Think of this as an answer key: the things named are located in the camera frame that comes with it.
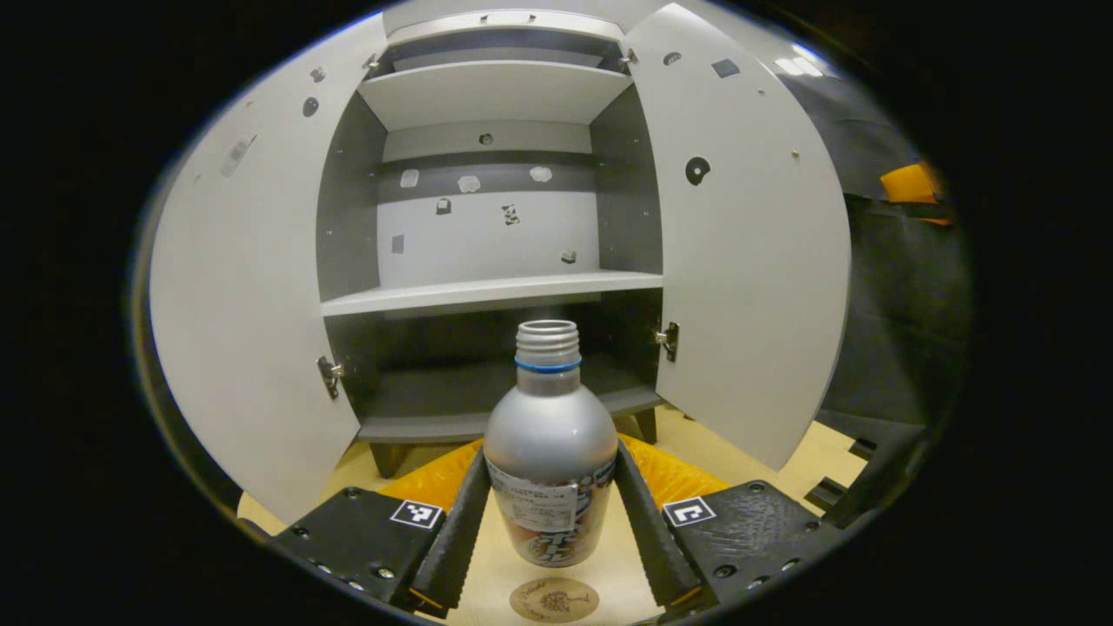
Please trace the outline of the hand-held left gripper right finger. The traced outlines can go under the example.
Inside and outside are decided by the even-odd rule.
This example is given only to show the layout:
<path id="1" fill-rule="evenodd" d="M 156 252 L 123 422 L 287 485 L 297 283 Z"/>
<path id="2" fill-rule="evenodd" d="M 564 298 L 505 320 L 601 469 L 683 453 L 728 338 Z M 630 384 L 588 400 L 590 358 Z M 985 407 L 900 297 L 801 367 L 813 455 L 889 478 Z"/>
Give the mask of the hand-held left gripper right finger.
<path id="1" fill-rule="evenodd" d="M 760 480 L 659 506 L 627 443 L 617 446 L 615 486 L 664 614 L 727 612 L 759 601 L 850 537 Z"/>

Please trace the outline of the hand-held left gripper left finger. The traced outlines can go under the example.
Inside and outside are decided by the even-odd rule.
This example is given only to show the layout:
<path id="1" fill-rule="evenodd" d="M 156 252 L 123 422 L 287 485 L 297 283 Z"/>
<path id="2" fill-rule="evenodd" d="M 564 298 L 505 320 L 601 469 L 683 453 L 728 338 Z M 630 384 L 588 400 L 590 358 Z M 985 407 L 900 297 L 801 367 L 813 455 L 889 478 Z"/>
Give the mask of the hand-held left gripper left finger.
<path id="1" fill-rule="evenodd" d="M 476 440 L 380 490 L 339 490 L 270 550 L 387 613 L 445 618 L 460 606 L 489 493 Z"/>

